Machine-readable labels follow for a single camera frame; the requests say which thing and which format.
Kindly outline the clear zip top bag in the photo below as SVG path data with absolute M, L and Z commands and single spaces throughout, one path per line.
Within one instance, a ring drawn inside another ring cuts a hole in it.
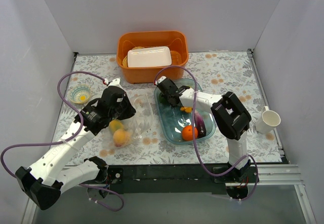
M 133 108 L 136 113 L 133 117 L 125 120 L 121 120 L 125 130 L 132 130 L 132 143 L 139 141 L 143 134 L 148 131 L 153 124 L 153 112 L 148 96 L 146 94 L 134 96 L 130 99 Z M 115 147 L 113 143 L 113 135 L 109 131 L 109 128 L 105 128 L 101 131 L 102 146 L 108 150 L 115 150 L 122 147 Z

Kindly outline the yellow peach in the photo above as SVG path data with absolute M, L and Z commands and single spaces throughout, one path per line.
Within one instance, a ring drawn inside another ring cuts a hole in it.
M 125 147 L 132 142 L 132 130 L 118 129 L 113 134 L 113 143 L 115 147 Z

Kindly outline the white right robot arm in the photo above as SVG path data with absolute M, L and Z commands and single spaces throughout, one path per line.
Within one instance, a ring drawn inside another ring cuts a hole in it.
M 230 167 L 218 174 L 210 172 L 205 167 L 199 156 L 196 139 L 193 140 L 198 161 L 204 171 L 213 177 L 220 177 L 229 173 L 233 181 L 243 181 L 248 175 L 247 168 L 250 166 L 247 153 L 247 130 L 252 118 L 238 97 L 233 92 L 227 92 L 224 95 L 204 93 L 197 89 L 197 85 L 194 88 L 185 86 L 179 88 L 165 76 L 160 77 L 154 84 L 160 89 L 170 105 L 182 105 L 191 107 L 192 110 L 199 109 L 210 113 L 219 131 L 226 137 Z

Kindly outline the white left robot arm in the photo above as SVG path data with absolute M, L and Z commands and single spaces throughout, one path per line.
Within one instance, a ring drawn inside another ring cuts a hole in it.
M 85 159 L 80 165 L 65 170 L 71 158 L 114 119 L 133 117 L 136 110 L 121 86 L 108 86 L 100 98 L 91 100 L 75 116 L 61 137 L 61 144 L 52 147 L 29 167 L 20 167 L 15 175 L 22 191 L 41 209 L 53 206 L 62 193 L 76 185 L 93 180 L 103 183 L 108 177 L 107 163 L 98 158 Z

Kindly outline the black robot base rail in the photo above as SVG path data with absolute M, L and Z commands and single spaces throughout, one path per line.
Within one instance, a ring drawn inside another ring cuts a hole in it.
M 243 190 L 258 182 L 256 167 L 237 175 L 235 170 L 214 177 L 199 164 L 180 165 L 111 165 L 107 177 L 99 183 L 119 194 L 135 193 L 211 193 L 225 195 L 227 191 Z

